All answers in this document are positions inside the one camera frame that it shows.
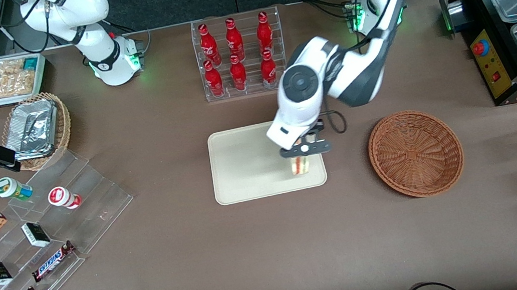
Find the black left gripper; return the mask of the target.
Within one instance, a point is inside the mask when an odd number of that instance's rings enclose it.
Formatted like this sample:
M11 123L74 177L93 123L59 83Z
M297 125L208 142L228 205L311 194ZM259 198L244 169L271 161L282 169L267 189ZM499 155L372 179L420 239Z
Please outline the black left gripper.
M324 130L324 122L317 122L304 136L299 137L290 149L280 149L280 156L288 158L306 157L310 155L324 154L331 151L331 144L325 139L320 139L320 132Z

